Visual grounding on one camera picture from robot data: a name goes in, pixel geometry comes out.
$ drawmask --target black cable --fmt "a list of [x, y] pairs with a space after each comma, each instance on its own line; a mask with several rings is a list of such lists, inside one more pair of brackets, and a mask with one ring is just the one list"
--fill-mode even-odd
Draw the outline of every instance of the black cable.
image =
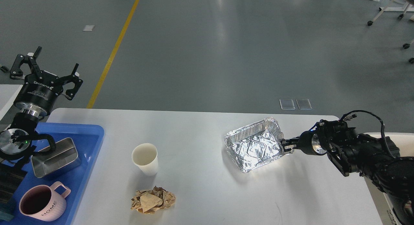
[[374, 113], [371, 113], [371, 112], [368, 112], [368, 111], [365, 111], [365, 110], [353, 110], [353, 111], [350, 111], [349, 113], [346, 113], [346, 114], [344, 114], [341, 118], [340, 118], [340, 120], [339, 121], [343, 121], [343, 119], [345, 119], [345, 117], [346, 116], [348, 116], [349, 114], [351, 114], [351, 113], [358, 113], [358, 112], [360, 112], [360, 113], [368, 113], [368, 114], [370, 114], [371, 116], [373, 116], [373, 117], [375, 117], [376, 119], [378, 119], [379, 121], [380, 121], [380, 123], [381, 123], [381, 138], [383, 139], [383, 142], [384, 142], [384, 145], [385, 145], [385, 147], [386, 147], [386, 149], [384, 150], [385, 152], [387, 152], [391, 157], [394, 157], [392, 154], [391, 154], [391, 151], [389, 151], [389, 147], [388, 147], [388, 143], [387, 143], [387, 141], [386, 141], [386, 139], [385, 139], [385, 132], [384, 132], [384, 129], [385, 129], [385, 126], [384, 126], [384, 122], [383, 122], [383, 120], [379, 117], [379, 116], [377, 116], [377, 115], [375, 115]]
[[4, 73], [9, 72], [9, 68], [7, 68], [6, 66], [2, 66], [2, 65], [0, 65], [0, 70], [3, 71]]
[[309, 129], [309, 131], [312, 131], [312, 129], [315, 128], [315, 127], [316, 127], [316, 123], [315, 123], [315, 125], [312, 126], [312, 128]]

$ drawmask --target stainless steel container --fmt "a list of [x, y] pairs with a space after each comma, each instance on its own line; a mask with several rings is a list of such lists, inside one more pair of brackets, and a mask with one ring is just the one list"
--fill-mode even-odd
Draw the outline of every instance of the stainless steel container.
[[224, 136], [226, 151], [241, 172], [249, 172], [268, 164], [285, 154], [278, 122], [268, 117], [253, 124], [228, 132]]
[[75, 144], [71, 138], [56, 143], [56, 150], [46, 156], [32, 156], [31, 163], [37, 178], [53, 179], [81, 164]]

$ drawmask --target foil container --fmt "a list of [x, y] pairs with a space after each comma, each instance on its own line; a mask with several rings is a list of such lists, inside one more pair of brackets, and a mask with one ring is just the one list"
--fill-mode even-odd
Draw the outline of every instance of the foil container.
[[228, 132], [224, 136], [226, 151], [243, 173], [293, 153], [284, 151], [280, 140], [283, 133], [278, 121], [268, 117]]

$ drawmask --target blue tray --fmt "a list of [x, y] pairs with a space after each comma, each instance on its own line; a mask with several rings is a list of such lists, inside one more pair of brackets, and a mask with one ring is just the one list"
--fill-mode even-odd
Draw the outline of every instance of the blue tray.
[[[1, 225], [70, 225], [85, 191], [86, 184], [88, 183], [93, 165], [98, 157], [104, 137], [104, 129], [101, 126], [96, 125], [39, 123], [36, 131], [38, 133], [47, 133], [52, 135], [55, 141], [60, 141], [68, 137], [72, 138], [82, 163], [80, 166], [58, 176], [53, 180], [36, 178], [34, 176], [31, 163], [23, 166], [23, 170], [28, 173], [13, 195], [13, 199], [16, 200], [14, 212], [15, 218], [10, 222], [0, 222]], [[41, 150], [49, 144], [46, 140], [41, 140], [34, 141], [34, 145], [37, 146], [36, 150]], [[56, 181], [62, 182], [65, 186], [71, 189], [71, 193], [66, 198], [66, 210], [60, 218], [52, 222], [44, 222], [38, 219], [33, 219], [29, 216], [24, 216], [20, 213], [19, 201], [26, 191], [40, 184], [50, 186]], [[57, 192], [61, 194], [63, 190], [64, 189], [62, 189], [62, 187], [59, 187]]]

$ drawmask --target caster wheel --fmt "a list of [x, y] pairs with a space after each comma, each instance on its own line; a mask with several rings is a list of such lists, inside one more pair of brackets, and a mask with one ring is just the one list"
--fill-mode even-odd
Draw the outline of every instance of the caster wheel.
[[3, 71], [4, 73], [7, 73], [9, 71], [9, 68], [7, 68], [5, 66], [1, 66], [0, 70]]

